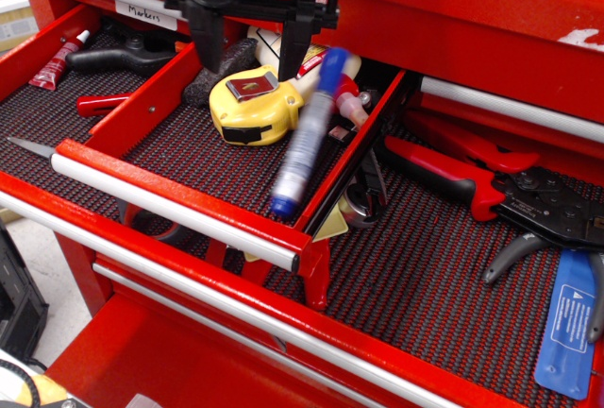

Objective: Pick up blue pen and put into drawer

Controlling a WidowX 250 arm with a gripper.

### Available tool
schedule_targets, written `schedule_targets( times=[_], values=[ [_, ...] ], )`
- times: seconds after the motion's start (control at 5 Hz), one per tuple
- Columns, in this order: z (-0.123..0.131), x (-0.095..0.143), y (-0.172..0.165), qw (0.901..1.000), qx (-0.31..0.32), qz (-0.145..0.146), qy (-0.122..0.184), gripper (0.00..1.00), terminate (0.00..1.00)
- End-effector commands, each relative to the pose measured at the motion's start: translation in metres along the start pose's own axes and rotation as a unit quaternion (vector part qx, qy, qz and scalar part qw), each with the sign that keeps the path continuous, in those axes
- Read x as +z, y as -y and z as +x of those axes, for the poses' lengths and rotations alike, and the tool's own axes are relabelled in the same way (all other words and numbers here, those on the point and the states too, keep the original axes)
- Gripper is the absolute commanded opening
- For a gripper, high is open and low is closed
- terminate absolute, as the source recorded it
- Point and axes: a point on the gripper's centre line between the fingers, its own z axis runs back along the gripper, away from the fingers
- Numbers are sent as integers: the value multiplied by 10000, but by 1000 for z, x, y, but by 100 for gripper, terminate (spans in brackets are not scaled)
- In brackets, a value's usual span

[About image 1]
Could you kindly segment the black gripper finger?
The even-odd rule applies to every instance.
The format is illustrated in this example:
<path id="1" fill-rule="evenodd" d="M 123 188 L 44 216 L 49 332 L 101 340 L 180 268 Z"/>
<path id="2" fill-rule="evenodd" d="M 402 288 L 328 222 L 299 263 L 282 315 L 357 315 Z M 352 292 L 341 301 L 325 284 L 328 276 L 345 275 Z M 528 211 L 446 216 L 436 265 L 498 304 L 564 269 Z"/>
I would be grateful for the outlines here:
<path id="1" fill-rule="evenodd" d="M 202 65 L 213 73 L 218 73 L 224 47 L 223 16 L 217 10 L 193 0 L 185 0 L 182 13 L 187 20 Z"/>
<path id="2" fill-rule="evenodd" d="M 310 46 L 314 17 L 297 16 L 284 22 L 279 49 L 278 80 L 296 77 Z"/>

